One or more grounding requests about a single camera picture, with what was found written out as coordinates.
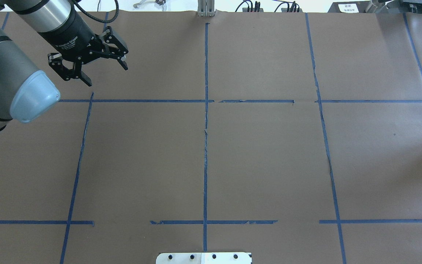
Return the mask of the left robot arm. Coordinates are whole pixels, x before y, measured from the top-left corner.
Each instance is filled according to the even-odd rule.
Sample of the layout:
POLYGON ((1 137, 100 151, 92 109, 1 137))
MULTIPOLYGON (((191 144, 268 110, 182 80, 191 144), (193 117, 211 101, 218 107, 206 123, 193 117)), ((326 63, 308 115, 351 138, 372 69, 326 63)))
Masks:
MULTIPOLYGON (((100 19, 84 10, 78 0, 0 0, 0 11, 9 7, 36 31, 56 52, 48 54, 49 66, 63 80, 81 80, 92 86, 82 66, 99 58, 114 59, 128 69, 124 40, 112 27, 95 34, 80 13, 108 25, 111 19, 100 19)), ((60 92, 47 74, 30 60, 0 27, 0 132, 12 120, 32 122, 50 110, 59 100, 60 92)))

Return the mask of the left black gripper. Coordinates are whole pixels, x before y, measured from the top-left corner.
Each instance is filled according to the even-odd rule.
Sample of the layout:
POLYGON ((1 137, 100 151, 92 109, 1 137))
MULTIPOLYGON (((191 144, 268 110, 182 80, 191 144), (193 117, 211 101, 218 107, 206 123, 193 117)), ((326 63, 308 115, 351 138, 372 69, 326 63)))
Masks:
POLYGON ((92 80, 82 71, 82 65, 92 62, 93 54, 117 60, 124 70, 128 70, 127 44, 111 26, 96 35, 79 14, 70 14, 60 28, 38 34, 57 50, 47 55, 48 64, 65 81, 81 80, 91 87, 92 80), (72 62, 72 68, 66 67, 64 60, 72 62))

